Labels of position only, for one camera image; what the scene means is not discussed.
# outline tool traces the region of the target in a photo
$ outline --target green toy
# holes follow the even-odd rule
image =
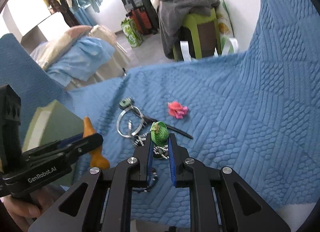
[[[168,144],[169,131],[164,122],[153,123],[150,132],[151,139],[156,146],[163,147]]]

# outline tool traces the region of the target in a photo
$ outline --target metal clamp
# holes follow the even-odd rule
[[[139,124],[138,128],[137,128],[131,135],[124,135],[124,134],[122,134],[121,131],[120,131],[120,122],[121,122],[121,119],[122,119],[122,117],[124,116],[124,114],[125,114],[126,112],[132,110],[132,109],[134,109],[134,110],[136,110],[137,112],[139,112],[139,117],[141,118],[140,124]],[[124,138],[131,138],[131,137],[135,136],[138,132],[140,132],[140,130],[141,130],[142,127],[143,127],[143,124],[144,124],[144,118],[143,118],[142,112],[139,110],[138,107],[136,107],[136,106],[134,106],[134,105],[131,105],[131,106],[128,106],[126,109],[124,109],[124,110],[121,112],[121,114],[119,115],[118,120],[117,120],[116,128],[117,128],[118,133],[119,133],[122,137],[124,137]]]

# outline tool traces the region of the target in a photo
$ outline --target green stool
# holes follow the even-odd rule
[[[221,44],[217,17],[214,8],[211,16],[187,14],[180,28],[179,40],[173,47],[175,61],[183,60],[180,41],[188,41],[191,57],[201,59],[212,56],[215,48],[221,55]]]

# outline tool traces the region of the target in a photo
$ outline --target blue textured blanket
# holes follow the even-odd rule
[[[124,79],[65,93],[7,35],[0,43],[0,69],[5,68],[0,84],[11,84],[21,96],[23,123],[53,99],[80,117],[89,116],[104,137],[103,154],[112,166],[134,150],[116,131],[118,103],[131,96],[146,115],[193,135],[193,140],[176,135],[192,157],[210,167],[232,166],[279,208],[316,202],[320,196],[319,39],[320,17],[310,0],[261,0],[244,53],[136,68]],[[20,68],[25,74],[17,74]],[[167,102],[173,100],[188,106],[188,117],[168,115]],[[133,194],[132,217],[189,226],[188,190],[172,187],[168,161],[154,160],[154,167],[159,182],[150,193]],[[88,168],[84,156],[78,175]]]

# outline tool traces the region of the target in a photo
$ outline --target human hand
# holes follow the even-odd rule
[[[13,198],[11,195],[1,198],[1,201],[14,222],[16,222],[22,231],[27,232],[30,227],[28,219],[38,218],[41,216],[41,214],[45,212],[59,198],[59,196],[60,195],[54,193],[47,187],[34,191],[32,193],[32,198],[39,203],[41,209],[30,203]]]

